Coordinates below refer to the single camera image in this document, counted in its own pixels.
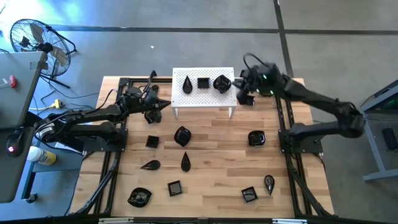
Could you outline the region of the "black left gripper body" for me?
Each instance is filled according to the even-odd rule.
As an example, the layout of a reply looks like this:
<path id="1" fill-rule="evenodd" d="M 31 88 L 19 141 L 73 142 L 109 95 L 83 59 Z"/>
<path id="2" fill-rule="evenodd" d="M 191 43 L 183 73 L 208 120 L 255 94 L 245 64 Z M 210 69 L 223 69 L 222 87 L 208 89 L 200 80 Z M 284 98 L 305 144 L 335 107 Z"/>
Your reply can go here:
<path id="1" fill-rule="evenodd" d="M 126 91 L 128 112 L 143 113 L 159 109 L 158 92 L 152 87 L 141 91 L 138 87 L 131 87 Z"/>

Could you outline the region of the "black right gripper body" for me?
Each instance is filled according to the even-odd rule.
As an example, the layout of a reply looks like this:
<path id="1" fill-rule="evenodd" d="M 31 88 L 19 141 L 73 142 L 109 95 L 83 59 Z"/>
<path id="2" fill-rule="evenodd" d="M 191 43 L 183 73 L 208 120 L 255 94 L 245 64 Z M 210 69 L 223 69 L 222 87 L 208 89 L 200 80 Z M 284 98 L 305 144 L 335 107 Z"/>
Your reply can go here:
<path id="1" fill-rule="evenodd" d="M 253 65 L 248 69 L 246 75 L 247 88 L 250 92 L 258 92 L 260 95 L 273 95 L 274 85 L 280 75 L 278 66 L 275 63 Z"/>

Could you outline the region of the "black teardrop mini plate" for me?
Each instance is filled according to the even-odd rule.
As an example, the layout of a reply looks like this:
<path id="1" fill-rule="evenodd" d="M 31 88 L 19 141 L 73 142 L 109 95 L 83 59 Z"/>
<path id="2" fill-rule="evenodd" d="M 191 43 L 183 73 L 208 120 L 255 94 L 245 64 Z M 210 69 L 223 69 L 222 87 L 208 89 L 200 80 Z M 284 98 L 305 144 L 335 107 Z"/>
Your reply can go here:
<path id="1" fill-rule="evenodd" d="M 152 160 L 144 164 L 140 169 L 144 170 L 158 170 L 161 167 L 161 163 L 158 160 Z"/>
<path id="2" fill-rule="evenodd" d="M 191 163 L 190 163 L 190 159 L 187 155 L 187 153 L 185 152 L 183 157 L 182 157 L 182 161 L 181 161 L 181 169 L 184 172 L 188 172 L 191 168 Z"/>
<path id="3" fill-rule="evenodd" d="M 193 90 L 192 83 L 188 76 L 186 76 L 184 79 L 182 90 L 185 94 L 190 94 Z"/>
<path id="4" fill-rule="evenodd" d="M 267 189 L 269 195 L 272 195 L 272 192 L 273 192 L 273 189 L 275 186 L 275 180 L 274 180 L 273 176 L 271 176 L 271 175 L 265 176 L 264 184 L 266 186 L 266 189 Z"/>

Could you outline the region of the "white perforated metal shelf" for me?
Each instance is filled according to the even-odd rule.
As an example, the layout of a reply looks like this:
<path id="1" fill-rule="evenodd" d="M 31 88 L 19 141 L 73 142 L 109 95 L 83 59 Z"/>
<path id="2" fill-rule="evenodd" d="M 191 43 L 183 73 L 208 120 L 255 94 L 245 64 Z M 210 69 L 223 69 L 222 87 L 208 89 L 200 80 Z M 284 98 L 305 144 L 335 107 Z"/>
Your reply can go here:
<path id="1" fill-rule="evenodd" d="M 235 80 L 233 67 L 193 67 L 174 68 L 172 73 L 171 108 L 174 118 L 178 118 L 180 108 L 227 108 L 232 118 L 237 107 L 236 89 L 232 86 L 226 93 L 220 94 L 213 88 L 214 80 L 225 75 L 232 82 Z M 188 76 L 193 90 L 185 94 L 182 90 L 185 77 Z M 197 78 L 209 78 L 210 87 L 199 89 Z"/>

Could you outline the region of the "grey cart base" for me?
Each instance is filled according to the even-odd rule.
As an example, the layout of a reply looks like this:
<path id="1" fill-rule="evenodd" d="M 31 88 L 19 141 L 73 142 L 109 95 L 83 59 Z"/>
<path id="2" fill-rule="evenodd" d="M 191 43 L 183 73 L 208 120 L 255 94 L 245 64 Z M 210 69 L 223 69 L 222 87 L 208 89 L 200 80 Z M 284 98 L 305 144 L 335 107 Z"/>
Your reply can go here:
<path id="1" fill-rule="evenodd" d="M 34 139 L 34 146 L 54 153 L 56 160 L 49 166 L 39 164 L 38 162 L 27 161 L 27 177 L 25 178 L 21 194 L 21 199 L 27 203 L 33 203 L 38 198 L 37 192 L 32 191 L 34 180 L 38 173 L 79 169 L 83 160 L 82 154 L 74 152 L 71 148 L 59 142 L 54 146 L 46 146 L 44 143 Z"/>

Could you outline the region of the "black floor fan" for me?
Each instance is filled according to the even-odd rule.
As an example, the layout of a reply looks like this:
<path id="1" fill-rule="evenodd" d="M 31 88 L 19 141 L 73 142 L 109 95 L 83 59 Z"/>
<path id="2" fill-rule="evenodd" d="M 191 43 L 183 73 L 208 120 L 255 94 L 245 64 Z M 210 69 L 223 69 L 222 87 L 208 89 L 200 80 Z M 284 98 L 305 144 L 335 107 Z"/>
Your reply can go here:
<path id="1" fill-rule="evenodd" d="M 41 70 L 40 76 L 45 81 L 69 88 L 57 77 L 70 67 L 72 54 L 76 52 L 76 45 L 72 41 L 52 26 L 35 19 L 19 19 L 13 23 L 9 39 L 15 52 L 43 52 L 47 67 Z"/>

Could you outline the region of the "white bottle yellow label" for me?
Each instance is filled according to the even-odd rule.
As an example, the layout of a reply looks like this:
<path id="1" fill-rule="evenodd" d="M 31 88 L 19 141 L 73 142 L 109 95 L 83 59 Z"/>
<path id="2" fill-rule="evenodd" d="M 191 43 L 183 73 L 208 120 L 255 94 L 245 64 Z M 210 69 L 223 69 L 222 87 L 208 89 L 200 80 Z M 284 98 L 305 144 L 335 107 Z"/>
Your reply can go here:
<path id="1" fill-rule="evenodd" d="M 57 156 L 54 153 L 36 146 L 31 146 L 27 155 L 28 161 L 37 162 L 45 166 L 52 165 L 56 161 L 56 159 Z"/>

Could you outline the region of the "light grey desk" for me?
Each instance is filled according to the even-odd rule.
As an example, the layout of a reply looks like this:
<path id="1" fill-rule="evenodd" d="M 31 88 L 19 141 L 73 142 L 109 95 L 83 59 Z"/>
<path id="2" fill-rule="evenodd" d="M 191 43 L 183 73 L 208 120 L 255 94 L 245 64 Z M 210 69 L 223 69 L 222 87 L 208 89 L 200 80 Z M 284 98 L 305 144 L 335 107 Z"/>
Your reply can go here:
<path id="1" fill-rule="evenodd" d="M 0 129 L 22 126 L 40 72 L 46 66 L 43 52 L 0 54 Z M 9 85 L 10 75 L 17 79 L 15 88 Z"/>

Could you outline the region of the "grey metal stand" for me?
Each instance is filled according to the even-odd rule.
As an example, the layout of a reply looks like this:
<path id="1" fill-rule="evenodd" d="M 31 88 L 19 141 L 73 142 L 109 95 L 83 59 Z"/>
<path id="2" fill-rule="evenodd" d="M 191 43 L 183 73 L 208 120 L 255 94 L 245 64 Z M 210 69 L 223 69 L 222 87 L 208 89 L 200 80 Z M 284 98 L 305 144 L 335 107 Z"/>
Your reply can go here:
<path id="1" fill-rule="evenodd" d="M 365 134 L 378 168 L 377 172 L 364 175 L 363 180 L 369 182 L 398 177 L 398 168 L 387 169 L 380 155 L 381 151 L 398 152 L 398 149 L 388 150 L 382 135 L 384 128 L 392 128 L 398 141 L 398 80 L 375 92 L 359 109 L 366 121 Z"/>

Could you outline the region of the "black computer mouse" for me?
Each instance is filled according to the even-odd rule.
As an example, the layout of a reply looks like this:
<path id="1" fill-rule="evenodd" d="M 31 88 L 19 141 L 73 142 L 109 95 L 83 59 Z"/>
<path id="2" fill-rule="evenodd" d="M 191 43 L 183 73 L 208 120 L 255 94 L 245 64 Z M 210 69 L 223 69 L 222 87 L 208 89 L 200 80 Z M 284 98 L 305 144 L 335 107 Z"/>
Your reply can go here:
<path id="1" fill-rule="evenodd" d="M 7 138 L 6 141 L 6 152 L 10 157 L 18 157 L 21 155 L 23 132 L 21 129 L 13 131 Z"/>

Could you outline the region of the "black handheld device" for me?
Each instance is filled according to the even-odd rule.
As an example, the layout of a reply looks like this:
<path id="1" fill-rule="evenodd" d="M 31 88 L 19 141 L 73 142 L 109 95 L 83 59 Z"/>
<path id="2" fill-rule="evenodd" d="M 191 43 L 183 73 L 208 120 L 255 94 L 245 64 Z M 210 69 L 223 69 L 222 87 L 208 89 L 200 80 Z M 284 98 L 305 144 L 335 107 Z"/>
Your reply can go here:
<path id="1" fill-rule="evenodd" d="M 398 141 L 392 128 L 384 128 L 382 130 L 382 135 L 388 150 L 392 151 L 398 149 Z"/>

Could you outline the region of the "dark grey desk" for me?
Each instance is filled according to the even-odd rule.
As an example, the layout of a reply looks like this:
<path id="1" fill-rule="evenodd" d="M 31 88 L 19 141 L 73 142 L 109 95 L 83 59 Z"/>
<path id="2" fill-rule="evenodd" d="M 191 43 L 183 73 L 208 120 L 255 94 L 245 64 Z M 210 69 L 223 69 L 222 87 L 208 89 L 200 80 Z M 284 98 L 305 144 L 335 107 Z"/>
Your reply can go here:
<path id="1" fill-rule="evenodd" d="M 0 203 L 12 202 L 24 170 L 25 161 L 34 137 L 34 128 L 21 129 L 21 154 L 11 157 L 6 152 L 6 141 L 13 130 L 0 131 Z"/>

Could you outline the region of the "silver bracket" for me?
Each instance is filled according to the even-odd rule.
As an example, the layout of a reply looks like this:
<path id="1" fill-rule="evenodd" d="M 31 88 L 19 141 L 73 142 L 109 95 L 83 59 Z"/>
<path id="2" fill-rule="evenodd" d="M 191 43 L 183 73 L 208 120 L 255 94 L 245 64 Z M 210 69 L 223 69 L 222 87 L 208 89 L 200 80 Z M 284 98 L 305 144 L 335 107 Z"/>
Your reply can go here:
<path id="1" fill-rule="evenodd" d="M 273 218 L 272 224 L 308 224 L 308 221 L 302 219 Z"/>
<path id="2" fill-rule="evenodd" d="M 129 217 L 112 217 L 112 218 L 100 218 L 98 224 L 129 224 L 134 223 L 133 218 Z"/>

